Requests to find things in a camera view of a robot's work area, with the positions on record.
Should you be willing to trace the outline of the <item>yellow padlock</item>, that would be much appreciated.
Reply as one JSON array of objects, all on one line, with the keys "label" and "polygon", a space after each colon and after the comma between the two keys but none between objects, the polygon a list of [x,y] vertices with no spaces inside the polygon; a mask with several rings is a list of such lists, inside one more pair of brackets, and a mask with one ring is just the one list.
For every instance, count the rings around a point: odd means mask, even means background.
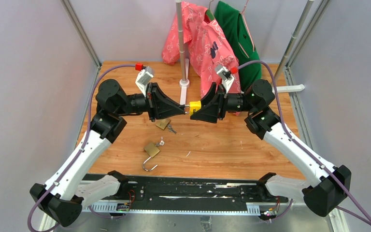
[{"label": "yellow padlock", "polygon": [[202,108],[201,101],[190,101],[185,105],[189,109],[188,114],[191,116]]}]

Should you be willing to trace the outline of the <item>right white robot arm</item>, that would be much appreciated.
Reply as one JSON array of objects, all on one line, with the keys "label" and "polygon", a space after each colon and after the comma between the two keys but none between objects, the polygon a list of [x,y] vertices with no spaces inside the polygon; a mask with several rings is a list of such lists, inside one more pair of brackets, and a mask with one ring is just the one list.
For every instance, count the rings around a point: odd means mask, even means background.
[{"label": "right white robot arm", "polygon": [[217,123],[226,112],[248,112],[244,121],[249,131],[279,150],[305,177],[299,180],[268,173],[258,180],[257,197],[263,202],[274,197],[294,199],[325,217],[346,199],[343,188],[350,189],[351,171],[344,165],[335,166],[301,141],[270,108],[274,99],[272,86],[263,79],[245,93],[227,93],[223,84],[212,83],[200,101],[190,102],[190,118]]}]

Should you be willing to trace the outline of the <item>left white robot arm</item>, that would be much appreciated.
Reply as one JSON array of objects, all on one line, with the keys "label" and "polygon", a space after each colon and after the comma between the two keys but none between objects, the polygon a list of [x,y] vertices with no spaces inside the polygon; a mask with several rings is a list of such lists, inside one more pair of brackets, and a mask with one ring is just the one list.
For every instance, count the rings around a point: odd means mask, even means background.
[{"label": "left white robot arm", "polygon": [[157,83],[148,83],[145,93],[127,95],[116,80],[108,79],[100,84],[96,101],[96,113],[67,161],[46,183],[34,184],[30,189],[38,208],[63,227],[73,224],[83,209],[103,198],[122,200],[128,196],[128,178],[117,171],[90,184],[80,184],[126,126],[125,116],[146,112],[155,121],[185,113],[185,106],[164,94]]}]

